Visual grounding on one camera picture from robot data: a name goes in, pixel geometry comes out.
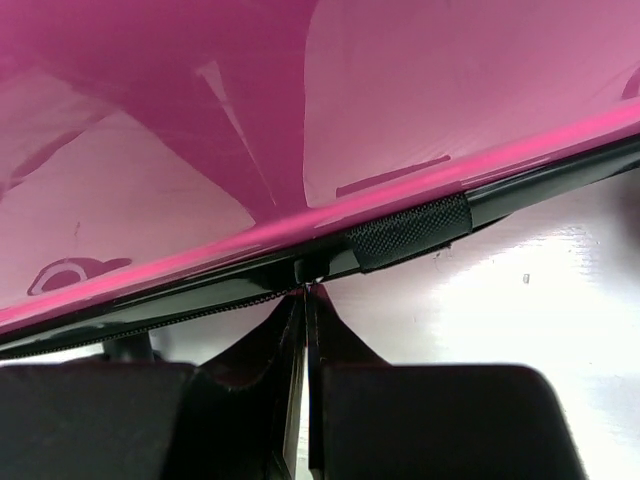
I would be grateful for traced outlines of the pink hard-shell suitcase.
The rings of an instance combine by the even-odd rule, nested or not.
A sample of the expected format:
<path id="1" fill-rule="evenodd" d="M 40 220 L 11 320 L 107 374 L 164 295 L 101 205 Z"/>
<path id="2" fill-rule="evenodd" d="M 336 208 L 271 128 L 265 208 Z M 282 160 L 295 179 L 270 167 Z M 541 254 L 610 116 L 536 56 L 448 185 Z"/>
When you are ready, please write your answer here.
<path id="1" fill-rule="evenodd" d="M 638 164 L 635 1 L 5 1 L 1 356 L 379 270 Z"/>

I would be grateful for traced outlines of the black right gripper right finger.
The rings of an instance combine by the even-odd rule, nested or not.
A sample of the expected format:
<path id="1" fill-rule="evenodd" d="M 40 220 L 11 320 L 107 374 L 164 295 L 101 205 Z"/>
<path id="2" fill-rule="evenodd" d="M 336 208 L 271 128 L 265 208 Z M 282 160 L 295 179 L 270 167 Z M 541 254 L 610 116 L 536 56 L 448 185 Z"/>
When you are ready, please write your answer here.
<path id="1" fill-rule="evenodd" d="M 305 292 L 308 466 L 317 479 L 579 479 L 558 399 L 512 364 L 391 364 Z"/>

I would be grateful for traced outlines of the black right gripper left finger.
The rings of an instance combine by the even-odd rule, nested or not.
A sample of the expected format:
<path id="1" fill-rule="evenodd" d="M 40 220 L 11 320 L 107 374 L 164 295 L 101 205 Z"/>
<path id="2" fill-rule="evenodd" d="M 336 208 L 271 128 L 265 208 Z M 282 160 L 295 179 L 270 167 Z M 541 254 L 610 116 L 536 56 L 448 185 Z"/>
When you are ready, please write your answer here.
<path id="1" fill-rule="evenodd" d="M 304 297 L 201 365 L 148 347 L 1 370 L 5 479 L 291 479 Z"/>

